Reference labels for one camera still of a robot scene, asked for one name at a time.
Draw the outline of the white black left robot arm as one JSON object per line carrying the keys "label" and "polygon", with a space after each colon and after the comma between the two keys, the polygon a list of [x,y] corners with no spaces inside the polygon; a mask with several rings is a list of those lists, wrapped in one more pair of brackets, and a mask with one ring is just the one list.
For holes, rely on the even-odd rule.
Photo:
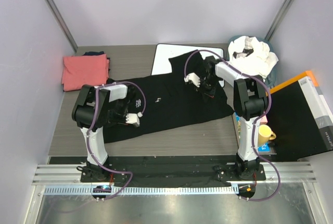
{"label": "white black left robot arm", "polygon": [[80,128],[87,148],[86,165],[78,166],[81,182],[105,182],[111,177],[109,155],[103,130],[121,126],[140,126],[141,113],[129,112],[135,101],[134,84],[112,83],[108,86],[83,85],[72,110],[72,119]]}

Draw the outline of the black floral print t-shirt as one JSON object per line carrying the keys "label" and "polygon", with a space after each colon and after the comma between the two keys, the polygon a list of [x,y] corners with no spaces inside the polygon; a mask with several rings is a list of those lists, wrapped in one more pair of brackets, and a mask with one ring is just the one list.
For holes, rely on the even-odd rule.
{"label": "black floral print t-shirt", "polygon": [[105,143],[221,119],[234,113],[220,86],[213,97],[203,97],[194,85],[185,83],[185,74],[205,74],[200,53],[185,53],[170,58],[169,63],[172,67],[170,73],[130,79],[136,85],[136,96],[129,106],[129,112],[143,112],[140,126],[115,125],[104,128]]}

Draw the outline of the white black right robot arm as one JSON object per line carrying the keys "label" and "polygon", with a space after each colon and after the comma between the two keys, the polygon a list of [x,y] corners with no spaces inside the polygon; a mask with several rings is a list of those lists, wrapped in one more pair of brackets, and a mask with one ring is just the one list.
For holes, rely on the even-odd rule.
{"label": "white black right robot arm", "polygon": [[224,59],[206,57],[204,67],[206,74],[191,74],[201,93],[211,95],[220,79],[233,87],[234,111],[240,120],[240,145],[236,153],[235,174],[240,179],[249,180],[260,170],[259,127],[272,104],[269,89],[260,75],[245,74]]}

